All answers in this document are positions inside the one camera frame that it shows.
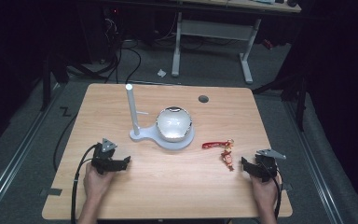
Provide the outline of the black metal stand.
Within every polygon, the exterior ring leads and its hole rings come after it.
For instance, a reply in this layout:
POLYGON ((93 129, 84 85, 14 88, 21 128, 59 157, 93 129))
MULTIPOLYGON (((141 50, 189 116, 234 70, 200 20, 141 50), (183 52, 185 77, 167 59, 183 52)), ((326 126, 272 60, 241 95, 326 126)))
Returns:
POLYGON ((57 53, 49 54, 43 62, 43 94, 41 110, 45 111, 51 102, 51 79, 55 78, 59 84, 66 84, 69 81, 69 76, 66 72, 65 58, 57 53))

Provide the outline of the metal floor rail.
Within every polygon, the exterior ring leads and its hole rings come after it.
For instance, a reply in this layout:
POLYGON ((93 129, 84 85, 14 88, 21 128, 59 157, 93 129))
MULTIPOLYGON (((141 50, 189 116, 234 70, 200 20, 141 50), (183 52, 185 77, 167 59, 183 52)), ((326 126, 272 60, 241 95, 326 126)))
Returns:
POLYGON ((289 119, 294 126, 296 131, 297 138, 299 139, 302 152, 305 157, 305 163, 309 169, 309 173, 313 184, 318 192, 319 198, 324 206, 324 211, 328 216, 328 219, 331 224, 343 224, 343 219, 341 214, 337 209, 336 202, 333 198, 330 188, 328 187, 324 176, 321 172, 321 169, 316 161, 310 143, 308 141, 307 136, 303 131, 300 130, 297 122, 296 122, 296 111, 291 103, 282 103, 286 113, 289 116, 289 119))
POLYGON ((44 91, 41 86, 37 86, 0 136, 0 202, 20 170, 52 104, 64 88, 65 84, 54 84, 49 89, 51 99, 43 105, 44 91))

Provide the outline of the person's right hand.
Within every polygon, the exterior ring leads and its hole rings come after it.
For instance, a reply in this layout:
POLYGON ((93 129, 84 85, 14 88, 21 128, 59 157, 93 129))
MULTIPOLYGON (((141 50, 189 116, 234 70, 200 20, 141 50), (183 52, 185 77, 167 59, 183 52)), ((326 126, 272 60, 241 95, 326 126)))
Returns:
POLYGON ((278 198, 277 180, 270 179, 263 182, 261 178, 251 175, 253 193, 258 205, 273 206, 278 198))

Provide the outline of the white-legged background desk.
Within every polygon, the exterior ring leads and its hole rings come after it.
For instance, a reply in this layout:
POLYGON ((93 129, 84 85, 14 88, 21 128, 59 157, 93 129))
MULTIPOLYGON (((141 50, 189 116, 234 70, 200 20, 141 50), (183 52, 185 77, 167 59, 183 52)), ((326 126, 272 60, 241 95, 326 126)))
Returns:
MULTIPOLYGON (((302 8, 295 0, 178 0, 180 7, 185 3, 201 4, 202 6, 220 6, 223 9, 250 9, 254 12, 300 13, 302 8)), ((245 41, 247 46, 239 54, 244 80, 253 83, 253 77, 248 64, 252 46, 255 42, 262 19, 255 19, 252 25, 232 24, 222 21, 203 21, 198 19, 183 19, 182 13, 176 14, 175 49, 172 58, 172 76, 180 74, 181 39, 183 35, 220 38, 227 40, 245 41)))

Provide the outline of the white stand with pole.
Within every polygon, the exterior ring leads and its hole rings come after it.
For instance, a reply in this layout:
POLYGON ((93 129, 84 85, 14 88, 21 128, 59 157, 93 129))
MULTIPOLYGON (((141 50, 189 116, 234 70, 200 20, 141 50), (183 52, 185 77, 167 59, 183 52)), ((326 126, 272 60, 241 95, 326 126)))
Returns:
POLYGON ((157 145, 162 148, 168 150, 179 150, 183 149, 190 145, 195 137, 195 130, 193 127, 193 120, 192 120, 192 128, 190 130, 189 135, 180 142, 168 142, 161 137, 158 132, 156 121, 150 127, 142 128, 138 123, 138 111, 136 109, 135 98, 133 94, 133 86, 131 84, 126 84, 125 89, 127 92, 129 108, 131 112, 131 121, 132 121, 132 130, 130 131, 130 138, 135 141, 142 141, 142 140, 152 140, 157 145))

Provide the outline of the shiny metal bowl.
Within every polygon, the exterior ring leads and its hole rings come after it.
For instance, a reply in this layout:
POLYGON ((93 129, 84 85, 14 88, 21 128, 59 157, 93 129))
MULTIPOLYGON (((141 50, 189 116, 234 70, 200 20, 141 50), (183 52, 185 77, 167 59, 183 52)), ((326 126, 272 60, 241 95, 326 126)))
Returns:
POLYGON ((168 142, 180 142, 189 135, 192 118, 185 109, 171 106, 158 114, 156 125, 163 139, 168 142))

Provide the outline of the person's left hand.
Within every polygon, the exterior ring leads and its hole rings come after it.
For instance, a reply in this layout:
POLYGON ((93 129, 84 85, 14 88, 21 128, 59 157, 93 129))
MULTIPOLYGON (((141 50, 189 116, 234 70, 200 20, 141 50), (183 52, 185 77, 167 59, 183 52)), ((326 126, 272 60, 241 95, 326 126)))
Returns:
POLYGON ((105 195, 114 178, 114 173, 99 174, 97 169, 90 163, 86 166, 84 188, 88 201, 100 201, 105 195))

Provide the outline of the dark tripod stand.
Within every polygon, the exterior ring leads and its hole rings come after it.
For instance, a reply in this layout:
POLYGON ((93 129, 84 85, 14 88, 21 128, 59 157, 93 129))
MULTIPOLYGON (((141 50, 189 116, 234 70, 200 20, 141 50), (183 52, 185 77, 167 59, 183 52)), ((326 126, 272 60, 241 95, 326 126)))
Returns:
POLYGON ((297 128, 303 132, 303 118, 306 109, 307 76, 301 74, 277 78, 270 83, 252 90, 253 94, 260 94, 267 90, 282 90, 281 99, 284 102, 295 101, 295 122, 297 128))

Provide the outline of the red strap figure keychain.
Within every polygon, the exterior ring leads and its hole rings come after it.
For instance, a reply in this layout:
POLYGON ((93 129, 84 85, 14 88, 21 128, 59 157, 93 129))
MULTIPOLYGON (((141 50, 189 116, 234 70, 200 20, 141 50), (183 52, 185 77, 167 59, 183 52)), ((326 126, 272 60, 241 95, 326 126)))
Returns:
POLYGON ((220 153, 221 160, 226 165, 230 172, 234 171, 233 159, 232 159, 232 147, 234 145, 233 139, 228 139, 227 141, 215 141, 215 142, 206 142, 201 145, 202 149, 209 149, 213 147, 221 147, 223 151, 220 153))

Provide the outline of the black tape patch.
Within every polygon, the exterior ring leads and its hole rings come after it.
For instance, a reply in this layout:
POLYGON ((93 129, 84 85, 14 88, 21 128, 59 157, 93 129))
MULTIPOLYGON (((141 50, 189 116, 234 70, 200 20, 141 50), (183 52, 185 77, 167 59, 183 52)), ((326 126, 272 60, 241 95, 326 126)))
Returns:
POLYGON ((60 196, 62 193, 61 189, 41 189, 39 192, 40 196, 46 197, 49 195, 60 196))

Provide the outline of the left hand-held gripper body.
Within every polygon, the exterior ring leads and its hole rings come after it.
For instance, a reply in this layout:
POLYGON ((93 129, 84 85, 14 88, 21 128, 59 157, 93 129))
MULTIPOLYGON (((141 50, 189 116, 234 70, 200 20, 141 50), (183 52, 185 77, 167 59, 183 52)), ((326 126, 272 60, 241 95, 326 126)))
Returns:
POLYGON ((91 165, 97 169, 100 175, 105 173, 105 167, 108 164, 114 164, 112 157, 116 151, 117 145, 104 138, 94 149, 91 165))

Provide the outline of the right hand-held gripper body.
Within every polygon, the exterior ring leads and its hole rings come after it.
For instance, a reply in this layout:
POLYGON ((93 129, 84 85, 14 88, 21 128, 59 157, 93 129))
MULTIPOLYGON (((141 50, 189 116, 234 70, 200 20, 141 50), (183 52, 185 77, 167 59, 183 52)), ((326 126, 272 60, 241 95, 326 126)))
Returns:
POLYGON ((256 176, 263 182, 274 178, 278 170, 277 159, 285 160, 286 156, 272 148, 257 150, 255 154, 255 162, 258 167, 256 176))

